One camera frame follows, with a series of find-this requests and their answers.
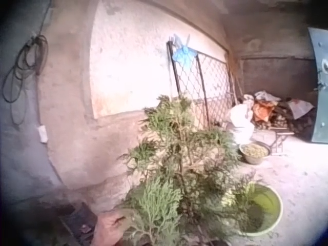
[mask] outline potted plant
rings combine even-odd
[[[135,245],[190,245],[215,238],[226,240],[236,232],[248,204],[224,205],[249,180],[236,178],[238,152],[229,133],[194,127],[191,101],[160,96],[156,108],[145,108],[144,138],[122,157],[140,184],[129,191],[122,207],[135,211],[125,239]]]

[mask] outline blue plastic bag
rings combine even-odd
[[[176,34],[174,35],[174,46],[177,47],[177,50],[172,55],[172,58],[184,69],[191,69],[193,59],[197,55],[195,50],[188,47],[189,39],[190,35],[188,35],[186,44],[183,45],[181,39]]]

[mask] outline human hand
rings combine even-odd
[[[134,211],[130,209],[113,210],[98,216],[91,246],[113,246],[131,226]]]

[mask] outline tan bowl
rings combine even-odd
[[[261,158],[256,158],[256,157],[252,157],[252,156],[249,156],[249,155],[246,155],[243,150],[242,150],[242,147],[245,146],[245,145],[249,145],[249,144],[257,144],[257,145],[260,145],[260,146],[263,146],[265,147],[267,150],[268,150],[268,155],[265,156],[265,157],[261,157]],[[261,164],[269,155],[271,155],[271,148],[269,145],[263,143],[263,142],[259,142],[259,141],[252,141],[248,144],[243,144],[243,145],[239,145],[239,150],[241,151],[242,155],[244,156],[245,160],[249,163],[249,164],[252,164],[252,165],[259,165]]]

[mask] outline debris pile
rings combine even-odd
[[[311,134],[314,127],[316,109],[306,101],[282,100],[265,91],[255,95],[244,95],[243,104],[252,111],[252,123],[256,129],[285,128],[295,134]]]

